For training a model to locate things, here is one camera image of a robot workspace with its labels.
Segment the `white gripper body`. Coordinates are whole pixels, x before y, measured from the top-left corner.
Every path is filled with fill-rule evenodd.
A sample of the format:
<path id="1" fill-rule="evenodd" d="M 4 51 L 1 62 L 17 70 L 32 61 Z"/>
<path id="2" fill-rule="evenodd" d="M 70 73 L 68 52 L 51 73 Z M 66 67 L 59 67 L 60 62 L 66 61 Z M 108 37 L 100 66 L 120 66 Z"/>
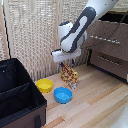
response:
<path id="1" fill-rule="evenodd" d="M 77 48 L 73 53 L 64 53 L 62 49 L 56 49 L 51 52 L 54 62 L 62 62 L 67 59 L 76 58 L 81 55 L 81 49 Z"/>

